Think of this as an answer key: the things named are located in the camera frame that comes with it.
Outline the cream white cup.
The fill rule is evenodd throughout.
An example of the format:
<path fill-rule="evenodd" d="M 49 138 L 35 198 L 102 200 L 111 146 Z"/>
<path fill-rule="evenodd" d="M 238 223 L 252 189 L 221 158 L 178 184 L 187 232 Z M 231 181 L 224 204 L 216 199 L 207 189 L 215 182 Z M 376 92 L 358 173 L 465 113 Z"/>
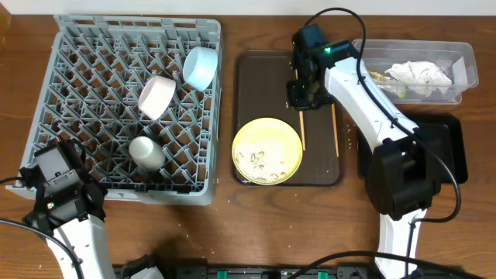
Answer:
<path fill-rule="evenodd" d="M 165 162 L 162 147 L 146 136 L 139 136 L 129 144 L 129 153 L 135 164 L 146 172 L 158 171 Z"/>

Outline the yellow plate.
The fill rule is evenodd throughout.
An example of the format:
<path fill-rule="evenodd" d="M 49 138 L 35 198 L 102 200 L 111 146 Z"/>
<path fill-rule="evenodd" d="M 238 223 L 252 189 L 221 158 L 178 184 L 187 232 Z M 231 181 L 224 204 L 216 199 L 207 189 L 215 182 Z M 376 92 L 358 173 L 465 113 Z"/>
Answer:
<path fill-rule="evenodd" d="M 236 133 L 231 153 L 236 170 L 248 181 L 276 185 L 297 172 L 303 146 L 298 133 L 286 122 L 259 118 Z"/>

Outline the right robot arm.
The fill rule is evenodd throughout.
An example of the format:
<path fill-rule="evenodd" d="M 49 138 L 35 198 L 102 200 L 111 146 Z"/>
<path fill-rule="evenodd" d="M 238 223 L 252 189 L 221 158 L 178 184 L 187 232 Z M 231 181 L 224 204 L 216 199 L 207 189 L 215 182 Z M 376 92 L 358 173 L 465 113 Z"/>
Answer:
<path fill-rule="evenodd" d="M 297 77 L 287 85 L 290 106 L 306 111 L 337 102 L 348 111 L 370 151 L 366 191 L 380 214 L 378 250 L 415 257 L 420 221 L 442 178 L 413 137 L 418 125 L 368 77 L 350 42 L 328 42 L 317 25 L 302 27 L 291 41 Z"/>

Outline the white tissue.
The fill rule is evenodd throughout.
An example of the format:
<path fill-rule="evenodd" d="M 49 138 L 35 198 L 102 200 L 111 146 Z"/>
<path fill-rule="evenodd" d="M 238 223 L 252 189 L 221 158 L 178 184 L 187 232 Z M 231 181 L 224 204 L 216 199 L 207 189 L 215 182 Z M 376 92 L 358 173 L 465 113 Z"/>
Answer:
<path fill-rule="evenodd" d="M 403 64 L 393 64 L 384 73 L 403 84 L 407 84 L 410 90 L 426 98 L 436 90 L 444 95 L 452 84 L 452 81 L 439 67 L 428 61 L 408 61 Z"/>

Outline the green yellow snack wrapper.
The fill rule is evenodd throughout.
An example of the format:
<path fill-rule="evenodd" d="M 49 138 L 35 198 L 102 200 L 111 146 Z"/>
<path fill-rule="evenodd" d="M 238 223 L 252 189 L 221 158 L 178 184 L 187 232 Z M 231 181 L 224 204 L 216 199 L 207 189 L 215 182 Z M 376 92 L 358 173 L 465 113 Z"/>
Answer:
<path fill-rule="evenodd" d="M 399 98 L 406 97 L 408 88 L 405 84 L 376 71 L 368 71 L 368 73 L 381 90 L 388 91 Z"/>

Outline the white pink bowl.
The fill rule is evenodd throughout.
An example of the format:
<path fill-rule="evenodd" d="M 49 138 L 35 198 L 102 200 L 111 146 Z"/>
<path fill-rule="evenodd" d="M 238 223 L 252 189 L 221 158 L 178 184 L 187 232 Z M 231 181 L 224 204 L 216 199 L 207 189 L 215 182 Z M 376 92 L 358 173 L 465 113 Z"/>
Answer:
<path fill-rule="evenodd" d="M 151 120 L 159 119 L 170 104 L 175 89 L 174 80 L 161 76 L 152 77 L 139 96 L 139 110 Z"/>

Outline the wooden chopstick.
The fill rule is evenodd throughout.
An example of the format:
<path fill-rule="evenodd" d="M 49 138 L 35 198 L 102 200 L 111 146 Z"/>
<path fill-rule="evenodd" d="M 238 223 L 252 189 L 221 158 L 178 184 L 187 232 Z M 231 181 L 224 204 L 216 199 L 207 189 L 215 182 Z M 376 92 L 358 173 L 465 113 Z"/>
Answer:
<path fill-rule="evenodd" d="M 294 68 L 294 75 L 296 79 L 298 79 L 298 70 Z M 304 151 L 306 151 L 306 142 L 305 142 L 305 121 L 303 111 L 298 111 L 299 123 L 300 123 L 300 132 L 301 132 L 301 144 Z"/>
<path fill-rule="evenodd" d="M 334 132 L 336 157 L 339 158 L 339 137 L 337 132 L 336 104 L 332 104 L 332 124 L 333 124 L 333 132 Z"/>

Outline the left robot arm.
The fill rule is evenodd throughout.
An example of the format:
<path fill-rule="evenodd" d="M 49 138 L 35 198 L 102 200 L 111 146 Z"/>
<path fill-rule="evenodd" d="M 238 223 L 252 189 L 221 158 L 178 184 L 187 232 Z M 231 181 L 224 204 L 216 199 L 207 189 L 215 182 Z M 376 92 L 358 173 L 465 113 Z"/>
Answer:
<path fill-rule="evenodd" d="M 19 170 L 22 184 L 36 189 L 22 221 L 47 235 L 65 278 L 114 278 L 103 209 L 108 191 L 88 173 L 85 158 L 75 139 L 36 151 L 34 162 Z"/>

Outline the light blue bowl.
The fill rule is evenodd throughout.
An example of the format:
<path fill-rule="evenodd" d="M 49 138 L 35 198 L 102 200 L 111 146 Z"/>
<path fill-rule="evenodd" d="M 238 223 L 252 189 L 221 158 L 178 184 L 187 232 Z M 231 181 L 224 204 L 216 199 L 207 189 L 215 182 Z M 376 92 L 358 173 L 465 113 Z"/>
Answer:
<path fill-rule="evenodd" d="M 218 58 L 214 49 L 202 46 L 192 49 L 183 66 L 184 81 L 197 91 L 204 91 L 215 76 Z"/>

